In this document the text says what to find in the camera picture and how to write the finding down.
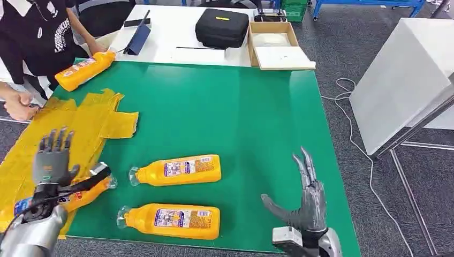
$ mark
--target yellow plastic sheet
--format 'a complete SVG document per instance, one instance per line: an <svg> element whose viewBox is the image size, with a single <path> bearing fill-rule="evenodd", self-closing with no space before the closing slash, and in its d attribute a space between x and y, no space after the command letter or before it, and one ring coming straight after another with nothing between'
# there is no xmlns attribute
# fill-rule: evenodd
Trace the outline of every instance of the yellow plastic sheet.
<svg viewBox="0 0 454 257"><path fill-rule="evenodd" d="M76 178L89 176L89 169L101 155L106 138L130 138L135 132L138 112L116 112L122 94L104 89L102 94L89 93L79 107L73 99L51 98L20 135L0 165L0 231L13 219L14 204L33 195L32 161L40 139L52 129L68 127L74 131L70 148L70 164L80 164ZM69 214L65 235L74 218Z"/></svg>

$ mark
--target metal leg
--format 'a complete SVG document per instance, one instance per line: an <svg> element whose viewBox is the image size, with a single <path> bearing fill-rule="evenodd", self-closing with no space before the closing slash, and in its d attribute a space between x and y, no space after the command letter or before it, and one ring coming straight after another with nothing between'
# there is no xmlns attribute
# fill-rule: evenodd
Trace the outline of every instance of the metal leg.
<svg viewBox="0 0 454 257"><path fill-rule="evenodd" d="M396 165L397 172L399 173L402 184L404 184L404 188L407 193L408 200L410 201L410 205L413 209L416 219L418 220L419 227L421 228L422 234L426 240L427 246L429 247L430 253L431 253L431 255L437 255L437 250L435 248L434 242L432 241L432 238L430 237L429 230L427 229L427 226L426 226L426 222L424 221L424 218L421 215L421 211L419 210L419 207L418 207L418 204L416 203L413 192L410 188L410 185L408 184L407 178L405 177L405 173L404 173L404 170L402 169L402 165L400 164L400 161L397 158L396 151L394 149L391 149L391 150L389 150L389 152L391 153L394 164Z"/></svg>
<svg viewBox="0 0 454 257"><path fill-rule="evenodd" d="M422 8L422 6L424 5L424 2L425 2L425 1L423 0L421 4L419 4L418 6L416 6L415 8L413 8L413 12L410 13L410 18L415 17L416 14L418 14L418 12L421 11L421 8Z"/></svg>
<svg viewBox="0 0 454 257"><path fill-rule="evenodd" d="M400 145L454 151L454 146L438 145L435 143L419 143L419 142L406 141L406 142L401 143Z"/></svg>
<svg viewBox="0 0 454 257"><path fill-rule="evenodd" d="M4 121L4 122L15 122L15 123L24 123L24 124L30 124L30 122L32 122L31 120L25 120L25 121L21 122L19 120L13 119L11 117L5 117L5 116L0 116L0 120Z"/></svg>
<svg viewBox="0 0 454 257"><path fill-rule="evenodd" d="M440 14L441 10L443 10L445 8L445 6L449 3L449 1L450 0L443 0L441 2L441 4L439 5L439 7L437 7L437 9L434 11L434 13L432 13L432 15L430 17L437 18L438 14Z"/></svg>
<svg viewBox="0 0 454 257"><path fill-rule="evenodd" d="M435 119L438 115L440 115L442 112L446 111L448 108L450 108L454 104L454 95L446 99L442 104L440 104L437 108L435 108L433 111L431 111L426 117L424 117L422 120L420 120L418 123L416 123L413 127L411 127L409 130L407 130L404 134L402 134L399 138L394 140L390 145L385 147L384 150L379 152L377 154L377 157L380 157L384 153L386 153L390 149L394 149L410 137L416 134L421 128L426 126L429 122L431 122L433 119Z"/></svg>
<svg viewBox="0 0 454 257"><path fill-rule="evenodd" d="M314 21L317 21L319 18L320 8L322 7L322 0L318 0L315 4L314 12L312 16L314 17Z"/></svg>

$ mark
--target bottle label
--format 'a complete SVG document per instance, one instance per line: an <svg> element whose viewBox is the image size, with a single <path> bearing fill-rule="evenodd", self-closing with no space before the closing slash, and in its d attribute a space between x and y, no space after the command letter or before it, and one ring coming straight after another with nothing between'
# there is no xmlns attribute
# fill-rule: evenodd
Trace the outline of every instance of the bottle label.
<svg viewBox="0 0 454 257"><path fill-rule="evenodd" d="M209 229L212 214L208 210L158 209L155 226Z"/></svg>
<svg viewBox="0 0 454 257"><path fill-rule="evenodd" d="M63 76L64 77L71 76L73 73L77 72L80 68L89 66L92 63L96 63L96 60L93 57L92 58L88 58L88 59L86 59L86 60L84 60L82 62L76 63L76 64L72 65L71 67L69 67L67 70L65 70L63 72Z"/></svg>
<svg viewBox="0 0 454 257"><path fill-rule="evenodd" d="M14 216L17 216L23 210L27 209L30 205L32 205L32 197L25 198L16 202L14 205Z"/></svg>
<svg viewBox="0 0 454 257"><path fill-rule="evenodd" d="M82 199L82 197L83 197L82 192L75 192L69 196L58 198L58 203L60 205L65 205L71 201L79 201L80 199Z"/></svg>
<svg viewBox="0 0 454 257"><path fill-rule="evenodd" d="M214 170L213 158L210 156L182 162L168 162L164 165L164 176L172 177Z"/></svg>

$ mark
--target human hand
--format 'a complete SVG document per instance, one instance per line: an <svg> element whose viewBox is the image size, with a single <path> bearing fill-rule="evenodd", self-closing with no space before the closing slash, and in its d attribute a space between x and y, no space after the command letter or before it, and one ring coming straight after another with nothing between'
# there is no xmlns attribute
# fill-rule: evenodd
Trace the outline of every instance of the human hand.
<svg viewBox="0 0 454 257"><path fill-rule="evenodd" d="M105 52L107 51L107 48L101 44L99 44L94 38L87 42L88 49L94 55L97 52Z"/></svg>
<svg viewBox="0 0 454 257"><path fill-rule="evenodd" d="M321 232L326 226L326 200L323 184L316 179L314 164L309 153L301 147L304 159L293 154L301 174L302 196L301 207L287 211L276 205L267 195L262 194L262 202L275 216L288 225L302 231Z"/></svg>
<svg viewBox="0 0 454 257"><path fill-rule="evenodd" d="M52 130L47 137L41 139L38 152L33 162L33 180L35 184L41 182L58 183L60 186L68 186L79 172L80 166L74 165L68 171L70 158L70 145L74 131L68 133L63 141L66 128L60 130L54 141L56 130Z"/></svg>
<svg viewBox="0 0 454 257"><path fill-rule="evenodd" d="M28 92L12 92L5 98L5 109L11 118L19 121L31 119L39 107L29 107L33 97Z"/></svg>

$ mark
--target floor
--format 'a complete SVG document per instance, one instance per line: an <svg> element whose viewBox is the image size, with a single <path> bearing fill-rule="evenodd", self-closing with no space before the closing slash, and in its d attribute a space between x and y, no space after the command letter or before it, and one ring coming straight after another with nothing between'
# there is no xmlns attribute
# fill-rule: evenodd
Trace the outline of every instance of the floor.
<svg viewBox="0 0 454 257"><path fill-rule="evenodd" d="M179 5L179 0L157 0L159 4ZM418 17L430 16L426 5ZM359 81L383 43L409 8L379 6L326 5L320 19L312 21L306 13L304 22L293 24L299 43L311 60L317 62L320 91L334 97L342 91L335 86L339 77ZM343 102L353 117L348 102ZM410 256L392 220L369 188L370 163L349 142L349 124L341 111L325 100L331 136L343 177L358 243L363 257ZM23 124L0 122L0 158L3 159ZM354 140L361 138L354 125ZM451 131L424 130L413 141L454 143ZM426 221L439 253L454 251L454 152L399 147L397 155ZM389 155L375 163L373 186L389 212L400 224L414 256L430 256L407 200L396 168ZM206 250L156 244L120 243L85 239L59 241L55 256L281 256L234 251Z"/></svg>

